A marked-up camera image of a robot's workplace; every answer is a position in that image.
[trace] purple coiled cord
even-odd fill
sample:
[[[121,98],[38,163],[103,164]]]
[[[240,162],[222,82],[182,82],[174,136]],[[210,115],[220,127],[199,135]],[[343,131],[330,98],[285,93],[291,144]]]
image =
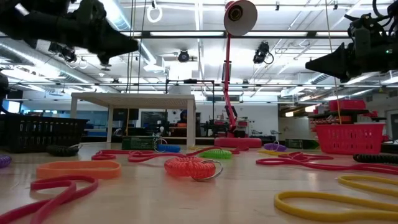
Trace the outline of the purple coiled cord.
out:
[[[11,157],[7,155],[0,155],[0,168],[4,168],[11,163]]]

